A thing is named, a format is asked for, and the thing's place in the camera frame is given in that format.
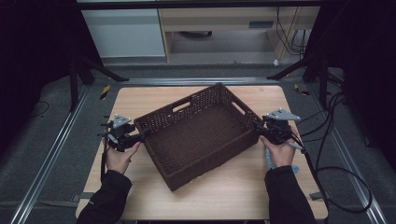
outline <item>wooden tabletop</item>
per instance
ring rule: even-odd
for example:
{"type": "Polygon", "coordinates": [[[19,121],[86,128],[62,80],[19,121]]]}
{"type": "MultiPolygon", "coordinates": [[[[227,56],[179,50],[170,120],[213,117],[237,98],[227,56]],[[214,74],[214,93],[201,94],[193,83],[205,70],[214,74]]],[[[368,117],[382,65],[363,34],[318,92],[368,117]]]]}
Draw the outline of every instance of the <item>wooden tabletop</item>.
{"type": "MultiPolygon", "coordinates": [[[[111,112],[135,119],[206,87],[123,88],[111,112]]],[[[278,86],[229,86],[230,91],[262,116],[280,107],[290,111],[278,86]]],[[[84,192],[96,192],[101,186],[99,146],[84,192]]],[[[322,200],[312,201],[310,193],[319,192],[303,154],[296,152],[293,164],[300,168],[297,180],[316,219],[328,215],[322,200]]],[[[269,219],[268,195],[264,175],[268,170],[263,144],[248,148],[220,167],[193,179],[172,192],[163,181],[145,147],[133,155],[126,171],[133,182],[123,220],[188,219],[269,219]]],[[[80,200],[76,215],[88,203],[80,200]]]]}

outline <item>brown woven basket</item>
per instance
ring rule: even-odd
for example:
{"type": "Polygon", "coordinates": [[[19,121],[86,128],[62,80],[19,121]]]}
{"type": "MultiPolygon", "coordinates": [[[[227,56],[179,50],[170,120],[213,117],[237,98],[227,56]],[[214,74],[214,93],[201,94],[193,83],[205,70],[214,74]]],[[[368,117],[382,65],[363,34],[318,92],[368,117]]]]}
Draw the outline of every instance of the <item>brown woven basket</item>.
{"type": "Polygon", "coordinates": [[[174,191],[256,144],[254,119],[262,121],[218,83],[135,119],[134,124],[139,132],[151,129],[144,144],[174,191]],[[174,111],[181,105],[186,106],[174,111]]]}

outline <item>hand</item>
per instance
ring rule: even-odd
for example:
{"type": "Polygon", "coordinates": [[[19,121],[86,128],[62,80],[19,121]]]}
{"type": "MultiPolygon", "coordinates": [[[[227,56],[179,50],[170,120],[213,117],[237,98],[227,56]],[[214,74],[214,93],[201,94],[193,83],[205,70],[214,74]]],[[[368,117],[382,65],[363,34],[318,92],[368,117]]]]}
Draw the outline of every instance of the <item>hand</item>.
{"type": "MultiPolygon", "coordinates": [[[[293,127],[291,127],[291,131],[295,135],[298,135],[297,131],[293,127]]],[[[272,144],[262,135],[260,135],[260,140],[262,140],[264,145],[270,150],[271,158],[275,167],[291,165],[296,150],[294,147],[291,147],[288,144],[288,142],[293,142],[292,139],[289,139],[288,142],[285,142],[279,146],[272,144]]]]}
{"type": "Polygon", "coordinates": [[[131,162],[131,157],[139,149],[141,142],[135,143],[131,148],[126,149],[124,152],[119,152],[114,148],[109,148],[106,158],[107,170],[113,170],[120,174],[125,174],[129,163],[131,162]]]}

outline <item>forearm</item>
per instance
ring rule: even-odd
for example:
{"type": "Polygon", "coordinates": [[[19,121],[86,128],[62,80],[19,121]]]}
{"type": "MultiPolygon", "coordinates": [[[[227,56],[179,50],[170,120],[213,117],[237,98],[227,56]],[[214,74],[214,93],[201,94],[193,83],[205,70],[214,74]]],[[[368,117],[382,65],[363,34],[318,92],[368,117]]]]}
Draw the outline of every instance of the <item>forearm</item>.
{"type": "Polygon", "coordinates": [[[268,171],[265,185],[272,224],[317,223],[290,166],[268,171]]]}
{"type": "Polygon", "coordinates": [[[128,192],[132,186],[125,175],[107,171],[102,187],[93,194],[78,217],[80,223],[115,223],[123,213],[128,192]]]}

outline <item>white panel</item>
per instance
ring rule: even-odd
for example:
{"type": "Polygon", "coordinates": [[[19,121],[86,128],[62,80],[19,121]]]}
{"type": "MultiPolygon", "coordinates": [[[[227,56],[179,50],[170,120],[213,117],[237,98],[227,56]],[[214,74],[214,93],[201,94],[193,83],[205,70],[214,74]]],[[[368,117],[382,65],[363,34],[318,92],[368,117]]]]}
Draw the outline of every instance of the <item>white panel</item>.
{"type": "Polygon", "coordinates": [[[164,57],[157,9],[85,10],[82,14],[102,58],[164,57]]]}

